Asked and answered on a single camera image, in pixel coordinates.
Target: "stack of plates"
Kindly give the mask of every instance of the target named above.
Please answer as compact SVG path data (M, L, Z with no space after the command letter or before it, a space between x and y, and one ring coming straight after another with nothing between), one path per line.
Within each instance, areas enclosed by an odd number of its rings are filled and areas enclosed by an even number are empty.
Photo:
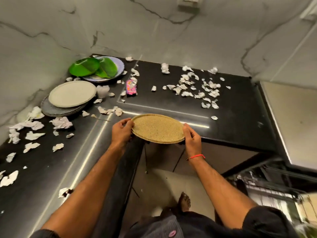
M54 88L42 101L41 109L46 116L62 117L81 111L97 90L86 81L71 81Z
M90 75L90 76L86 76L86 77L81 77L89 82L107 82L109 80L112 80L118 76L120 76L122 74L122 72L124 71L124 63L123 61L121 61L120 59L118 58L115 58L115 57L109 57L109 56L101 56L101 57L95 57L96 59L101 59L101 58L109 58L111 59L114 64L117 66L117 74L113 77L113 78L102 78L102 77L99 77L97 75Z

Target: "candy wrapper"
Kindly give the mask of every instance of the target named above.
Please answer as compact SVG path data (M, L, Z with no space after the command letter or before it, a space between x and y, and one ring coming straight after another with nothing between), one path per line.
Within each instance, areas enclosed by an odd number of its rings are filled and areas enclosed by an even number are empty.
M137 82L135 80L129 79L126 81L126 93L128 95L133 95L137 93Z

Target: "floor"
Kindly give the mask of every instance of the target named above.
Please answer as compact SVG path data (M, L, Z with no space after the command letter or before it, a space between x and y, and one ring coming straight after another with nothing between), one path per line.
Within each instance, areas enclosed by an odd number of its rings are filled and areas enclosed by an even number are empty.
M203 154L209 164L223 173L256 153L203 143ZM142 216L159 216L162 208L177 204L181 192L191 199L190 211L215 219L212 203L186 157L185 145L145 144L120 237Z

